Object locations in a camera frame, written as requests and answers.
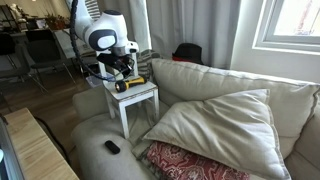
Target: wooden table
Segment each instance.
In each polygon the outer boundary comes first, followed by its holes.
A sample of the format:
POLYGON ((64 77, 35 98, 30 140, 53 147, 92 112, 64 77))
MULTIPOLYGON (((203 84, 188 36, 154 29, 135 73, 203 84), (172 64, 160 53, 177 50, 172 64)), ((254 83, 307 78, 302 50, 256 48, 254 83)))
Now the wooden table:
POLYGON ((28 109, 5 118, 25 179, 79 179, 28 109))

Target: small side table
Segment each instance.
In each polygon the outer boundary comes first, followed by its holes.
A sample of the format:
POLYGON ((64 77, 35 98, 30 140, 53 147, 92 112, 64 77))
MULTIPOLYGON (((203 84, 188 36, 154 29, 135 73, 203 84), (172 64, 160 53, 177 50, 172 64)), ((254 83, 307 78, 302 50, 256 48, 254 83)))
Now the small side table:
POLYGON ((106 87, 106 98, 111 118, 115 118, 116 113, 121 119, 125 139, 129 138, 127 114, 125 109, 127 106, 151 98, 154 118, 155 120, 159 119, 159 98, 158 87, 156 85, 148 81, 146 84, 137 85, 127 89, 125 92, 118 93, 114 84, 114 82, 104 84, 106 87))

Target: wooden floor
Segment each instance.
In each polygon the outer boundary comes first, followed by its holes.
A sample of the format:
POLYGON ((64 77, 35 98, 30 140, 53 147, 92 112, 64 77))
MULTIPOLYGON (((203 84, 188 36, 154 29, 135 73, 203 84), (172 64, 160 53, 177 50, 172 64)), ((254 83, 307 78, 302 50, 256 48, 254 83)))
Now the wooden floor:
MULTIPOLYGON (((54 135, 69 153, 71 167, 81 178, 82 173, 76 149, 70 137, 73 128, 79 123, 72 106, 72 96, 90 87, 79 72, 75 71, 73 67, 69 67, 69 69, 76 84, 71 81, 66 71, 42 73, 45 87, 49 93, 42 93, 32 79, 27 79, 24 83, 15 83, 13 87, 6 89, 0 86, 0 90, 3 91, 12 111, 27 107, 33 116, 47 122, 54 135)), ((3 115, 10 113, 2 99, 0 99, 0 113, 3 115)))

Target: white curtain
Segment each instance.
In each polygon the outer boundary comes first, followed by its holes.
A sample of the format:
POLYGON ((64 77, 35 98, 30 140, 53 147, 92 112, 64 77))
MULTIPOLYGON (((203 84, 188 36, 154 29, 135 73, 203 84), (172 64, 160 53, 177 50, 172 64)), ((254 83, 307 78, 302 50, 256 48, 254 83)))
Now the white curtain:
POLYGON ((184 42, 202 47, 205 65, 230 67, 239 0, 147 0, 152 49, 171 58, 184 42))
POLYGON ((70 11, 67 7, 66 0, 50 0, 53 10, 56 15, 70 17, 70 11))
POLYGON ((151 48, 145 0, 98 0, 100 11, 117 10, 126 20, 128 39, 139 45, 140 52, 151 48))

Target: black chair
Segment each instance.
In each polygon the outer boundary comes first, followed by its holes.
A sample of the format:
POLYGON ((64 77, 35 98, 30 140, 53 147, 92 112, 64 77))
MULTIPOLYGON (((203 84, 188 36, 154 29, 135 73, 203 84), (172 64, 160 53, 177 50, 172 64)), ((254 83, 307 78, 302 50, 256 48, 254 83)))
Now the black chair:
POLYGON ((26 31, 26 36, 29 42, 39 40, 55 41, 50 29, 26 31))
POLYGON ((49 67, 56 68, 56 66, 59 66, 59 65, 62 65, 67 70, 73 83, 76 84, 69 69, 65 65, 65 63, 68 60, 61 59, 59 49, 54 41, 51 41, 51 40, 32 41, 27 44, 27 50, 29 52, 30 57, 35 62, 35 64, 31 65, 31 68, 37 71, 37 75, 42 85, 43 85, 43 81, 41 79, 39 69, 49 68, 49 67))
MULTIPOLYGON (((20 66, 18 66, 15 69, 9 69, 9 70, 0 71, 0 79, 28 76, 36 83, 36 85, 39 86, 41 91, 48 92, 46 90, 46 88, 44 88, 31 74, 29 74, 30 73, 30 66, 29 66, 29 63, 27 61, 26 53, 24 51, 23 46, 19 45, 19 44, 16 45, 15 52, 16 52, 17 59, 19 60, 20 66)), ((9 104, 6 101, 6 99, 4 98, 4 95, 3 95, 2 91, 1 91, 2 89, 3 89, 3 87, 0 87, 0 97, 4 100, 4 102, 7 105, 8 109, 11 111, 11 108, 10 108, 9 104)))
POLYGON ((7 56, 11 66, 17 68, 10 55, 15 53, 15 42, 9 34, 0 34, 0 55, 7 56))

